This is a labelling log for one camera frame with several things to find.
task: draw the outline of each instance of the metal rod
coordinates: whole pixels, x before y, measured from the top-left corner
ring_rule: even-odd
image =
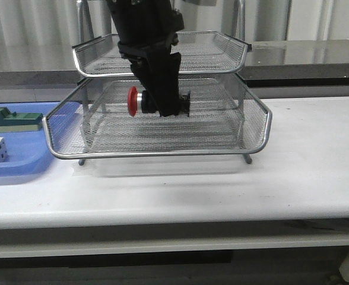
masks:
[[[288,34],[289,34],[289,23],[291,20],[291,11],[292,11],[292,0],[288,0],[288,9],[287,9],[287,23],[285,25],[285,35],[284,35],[284,40],[288,39]]]
[[[80,43],[84,42],[83,11],[84,11],[83,0],[77,0],[78,40],[80,41]]]
[[[231,37],[236,37],[236,30],[238,26],[238,17],[239,17],[239,0],[234,0],[234,14],[233,14],[233,24],[231,26]]]
[[[246,0],[239,0],[239,36],[240,40],[246,38]]]
[[[91,16],[90,16],[90,10],[89,10],[89,3],[87,0],[84,1],[84,8],[85,8],[85,18],[87,23],[87,30],[89,32],[90,39],[94,38],[94,31],[93,31],[93,24],[91,22]]]
[[[252,164],[252,158],[251,158],[251,156],[249,154],[244,154],[243,158],[245,159],[245,162],[247,164]]]

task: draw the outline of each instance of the upper tray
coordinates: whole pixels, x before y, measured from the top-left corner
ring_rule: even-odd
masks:
[[[177,33],[180,74],[230,73],[240,70],[248,45],[216,31]],[[73,48],[77,70],[85,77],[131,76],[130,62],[120,57],[119,36],[108,34]]]

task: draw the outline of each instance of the red object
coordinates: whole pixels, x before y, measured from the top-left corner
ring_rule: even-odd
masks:
[[[137,90],[136,86],[132,86],[128,90],[127,108],[128,108],[128,113],[131,116],[134,117],[137,114],[137,110],[138,110],[138,90]]]

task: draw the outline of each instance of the wire mesh tray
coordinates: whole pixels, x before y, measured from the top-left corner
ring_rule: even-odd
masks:
[[[126,95],[139,81],[86,79],[44,120],[48,146],[61,159],[250,154],[268,140],[271,111],[234,74],[181,76],[190,116],[131,117]]]
[[[180,32],[180,74],[230,73],[241,69],[248,45],[219,32]],[[132,76],[130,62],[120,57],[119,36],[108,34],[73,48],[77,70],[85,77]]]

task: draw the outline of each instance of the gray countertop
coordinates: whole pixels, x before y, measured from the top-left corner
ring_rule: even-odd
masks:
[[[349,40],[255,42],[246,80],[349,78]],[[70,46],[0,46],[0,86],[73,84]]]

